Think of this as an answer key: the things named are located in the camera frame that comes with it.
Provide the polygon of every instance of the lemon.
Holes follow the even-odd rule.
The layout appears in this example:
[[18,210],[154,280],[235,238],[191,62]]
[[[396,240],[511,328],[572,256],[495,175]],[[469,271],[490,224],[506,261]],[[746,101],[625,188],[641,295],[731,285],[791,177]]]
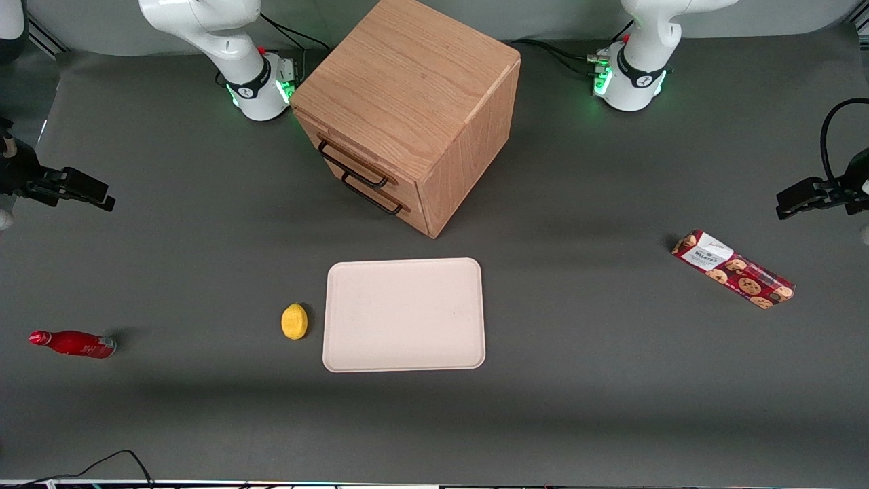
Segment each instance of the lemon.
[[281,315],[283,335],[290,339],[302,339],[308,331],[308,314],[298,304],[293,304]]

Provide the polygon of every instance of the white tray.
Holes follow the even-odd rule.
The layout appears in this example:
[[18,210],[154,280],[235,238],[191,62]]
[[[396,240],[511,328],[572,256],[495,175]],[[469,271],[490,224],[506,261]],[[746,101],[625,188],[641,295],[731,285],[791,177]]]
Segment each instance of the white tray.
[[476,368],[486,358],[480,264],[335,264],[324,330],[323,365],[332,372]]

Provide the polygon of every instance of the black drawer handle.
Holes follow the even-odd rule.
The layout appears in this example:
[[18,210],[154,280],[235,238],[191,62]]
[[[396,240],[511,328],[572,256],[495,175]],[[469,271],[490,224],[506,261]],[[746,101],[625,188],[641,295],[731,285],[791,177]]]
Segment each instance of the black drawer handle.
[[324,158],[326,158],[327,160],[329,160],[333,164],[336,164],[338,166],[338,168],[341,168],[342,170],[344,170],[345,176],[347,173],[349,173],[350,175],[353,175],[353,177],[355,179],[364,183],[366,186],[371,187],[372,189],[380,189],[383,187],[383,185],[385,185],[389,181],[386,177],[381,178],[380,182],[372,182],[371,180],[368,180],[367,178],[363,177],[362,175],[360,175],[359,173],[354,171],[352,168],[347,167],[344,163],[341,163],[337,159],[326,154],[326,146],[328,146],[328,141],[323,139],[322,143],[320,143],[320,146],[317,147],[317,150],[320,152],[320,154],[323,155]]
[[383,205],[381,205],[380,202],[377,202],[376,200],[372,199],[371,197],[365,195],[365,192],[363,192],[363,191],[357,189],[356,187],[354,187],[354,186],[351,185],[351,184],[348,184],[348,183],[347,183],[347,177],[349,177],[349,176],[350,176],[350,173],[347,173],[347,172],[345,171],[345,172],[344,172],[344,176],[341,177],[341,183],[344,184],[345,187],[349,188],[351,191],[356,192],[356,193],[359,194],[362,198],[364,198],[365,200],[368,200],[371,204],[374,204],[378,209],[380,209],[381,211],[386,212],[386,213],[389,214],[390,216],[394,216],[395,214],[398,214],[399,212],[401,212],[401,204],[396,204],[396,205],[395,205],[395,208],[390,210],[390,209],[384,207]]

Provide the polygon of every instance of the cookie package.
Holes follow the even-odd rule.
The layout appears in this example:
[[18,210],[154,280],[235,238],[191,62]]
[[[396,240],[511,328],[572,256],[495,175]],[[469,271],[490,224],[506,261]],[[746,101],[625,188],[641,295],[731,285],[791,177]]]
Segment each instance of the cookie package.
[[673,248],[673,255],[709,278],[769,309],[793,297],[793,284],[695,229]]

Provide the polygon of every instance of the wooden box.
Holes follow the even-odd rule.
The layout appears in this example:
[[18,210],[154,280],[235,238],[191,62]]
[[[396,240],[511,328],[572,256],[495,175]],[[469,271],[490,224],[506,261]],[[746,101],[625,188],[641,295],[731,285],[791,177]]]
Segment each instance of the wooden box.
[[519,63],[415,0],[381,0],[291,102],[350,191],[435,238],[507,142]]

